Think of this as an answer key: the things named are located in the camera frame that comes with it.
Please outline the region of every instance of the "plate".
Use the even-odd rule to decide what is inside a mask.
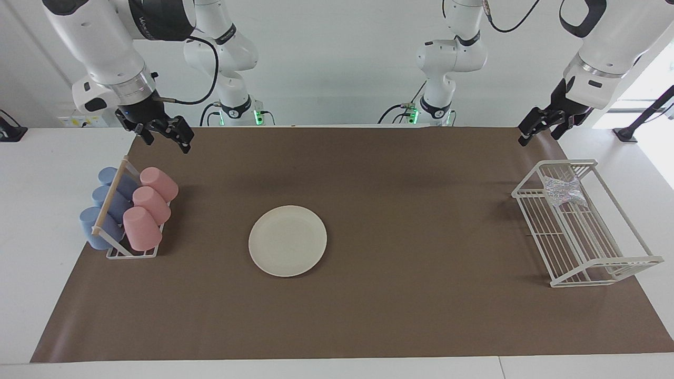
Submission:
[[[248,250],[260,270],[274,276],[303,274],[321,260],[328,232],[316,213],[296,205],[262,215],[248,237]]]

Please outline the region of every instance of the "wall socket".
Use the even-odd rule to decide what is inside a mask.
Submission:
[[[63,127],[117,127],[121,126],[112,111],[100,115],[83,115],[73,111],[69,116],[57,117]]]

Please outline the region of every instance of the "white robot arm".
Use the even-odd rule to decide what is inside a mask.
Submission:
[[[453,40],[432,40],[417,51],[417,65],[428,82],[416,108],[419,122],[445,125],[456,83],[452,72],[477,71],[487,62],[487,49],[480,40],[482,0],[448,1],[446,23]]]
[[[248,93],[243,78],[237,71],[257,65],[257,49],[237,31],[222,0],[196,0],[196,30],[203,38],[217,46],[220,68],[216,92],[218,107],[225,125],[260,124],[256,101]],[[185,60],[195,69],[213,77],[215,61],[208,46],[188,40],[184,48]]]
[[[557,126],[557,140],[580,125],[595,109],[605,108],[615,89],[639,58],[651,48],[674,20],[674,0],[585,0],[588,13],[580,25],[562,26],[583,39],[583,45],[566,67],[563,79],[545,109],[533,108],[519,124],[520,144]]]
[[[182,116],[157,101],[154,78],[133,48],[132,36],[185,40],[194,29],[192,0],[42,0],[47,18],[87,76],[73,85],[83,113],[117,108],[124,128],[148,145],[157,132],[189,151],[194,133]]]

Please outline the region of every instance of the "cup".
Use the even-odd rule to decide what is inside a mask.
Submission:
[[[140,173],[140,182],[154,188],[165,200],[170,202],[178,196],[178,185],[164,171],[148,167]]]
[[[131,248],[137,252],[154,249],[162,241],[162,232],[154,218],[141,206],[134,206],[124,212],[124,230]]]
[[[98,173],[98,181],[101,185],[111,185],[115,175],[117,174],[117,169],[114,167],[106,167]],[[131,201],[133,198],[133,191],[138,188],[139,185],[126,173],[122,174],[122,178],[119,180],[119,185],[117,186],[117,192],[122,194],[126,200]]]
[[[108,241],[103,239],[101,236],[94,236],[91,234],[91,228],[96,224],[98,213],[100,213],[99,206],[93,206],[83,210],[82,213],[80,213],[80,225],[82,226],[82,231],[84,232],[84,235],[86,235],[86,239],[89,241],[91,247],[93,247],[95,250],[108,250],[112,247]],[[103,225],[101,227],[115,241],[120,242],[122,240],[124,232],[122,228],[120,228],[119,225],[115,222],[115,220],[113,220],[111,215],[105,215],[105,219],[103,220]]]
[[[166,205],[164,198],[152,187],[143,186],[135,190],[133,205],[148,210],[157,225],[167,222],[171,217],[171,209]]]
[[[109,185],[102,185],[94,190],[94,192],[91,194],[91,200],[94,201],[95,206],[103,207],[103,202],[105,201],[105,197],[108,195],[108,191],[110,191]],[[121,224],[124,217],[124,212],[126,212],[131,207],[132,205],[129,200],[126,200],[124,196],[115,191],[115,193],[113,193],[113,199],[110,203],[110,208],[108,208],[108,214],[112,216],[113,220],[115,220],[117,224]]]

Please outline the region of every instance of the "white wire rack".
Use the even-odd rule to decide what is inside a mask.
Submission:
[[[663,261],[653,256],[634,225],[596,170],[594,160],[541,161],[512,192],[536,242],[552,287],[610,285]],[[624,257],[582,185],[594,174],[646,256]],[[588,206],[568,202],[553,206],[543,177],[564,181],[578,178]]]
[[[117,186],[119,185],[122,175],[124,175],[125,173],[131,175],[131,177],[134,178],[137,182],[140,182],[140,173],[129,162],[129,156],[124,156],[124,159],[122,159],[121,163],[119,164],[119,167],[117,168],[117,174],[115,174],[113,182],[110,184],[110,189],[108,190],[108,194],[105,197],[105,200],[103,201],[103,205],[101,206],[100,212],[98,213],[96,223],[92,227],[92,234],[95,236],[101,236],[104,240],[106,240],[109,244],[112,245],[112,247],[109,248],[106,253],[106,257],[108,259],[154,258],[157,256],[159,245],[157,245],[154,249],[151,250],[147,250],[144,252],[137,252],[131,249],[129,242],[126,241],[125,235],[123,235],[123,239],[120,242],[117,242],[102,227],[105,215],[108,212],[108,209],[110,208],[110,204],[112,203],[113,195],[115,191],[117,191]],[[161,224],[159,226],[159,231],[160,232],[164,231],[164,224]]]

